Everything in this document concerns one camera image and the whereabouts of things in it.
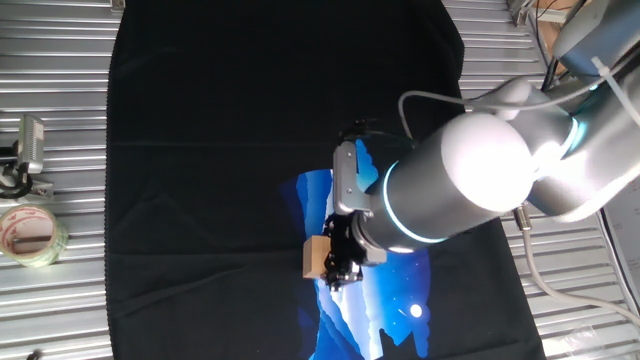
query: tape roll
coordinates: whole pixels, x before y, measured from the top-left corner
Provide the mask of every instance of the tape roll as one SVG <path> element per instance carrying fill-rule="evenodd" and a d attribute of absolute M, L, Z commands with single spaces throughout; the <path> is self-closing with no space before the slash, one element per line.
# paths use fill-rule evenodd
<path fill-rule="evenodd" d="M 0 217 L 0 251 L 28 267 L 58 260 L 69 241 L 67 229 L 37 205 L 20 205 Z"/>

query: metal sheet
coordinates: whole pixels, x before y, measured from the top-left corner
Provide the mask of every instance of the metal sheet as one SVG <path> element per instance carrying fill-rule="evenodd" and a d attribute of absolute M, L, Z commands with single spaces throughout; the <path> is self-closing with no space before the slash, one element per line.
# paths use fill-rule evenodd
<path fill-rule="evenodd" d="M 460 81 L 465 97 L 515 75 L 533 75 L 530 81 L 540 84 L 544 62 L 535 37 L 511 24 L 504 0 L 443 3 L 467 48 Z M 104 112 L 119 16 L 109 0 L 0 0 L 0 143 L 15 140 L 22 112 L 45 120 L 39 179 L 55 183 L 55 200 L 47 206 L 70 231 L 68 250 L 47 268 L 22 268 L 0 256 L 0 360 L 24 359 L 36 348 L 48 360 L 112 356 L 104 310 Z M 8 207 L 0 203 L 0 213 Z M 595 218 L 558 224 L 537 209 L 531 214 L 546 281 L 623 302 Z M 562 339 L 585 322 L 594 324 L 608 354 L 640 349 L 635 328 L 617 315 L 544 295 L 528 274 L 513 218 L 502 220 L 547 355 L 566 357 Z"/>

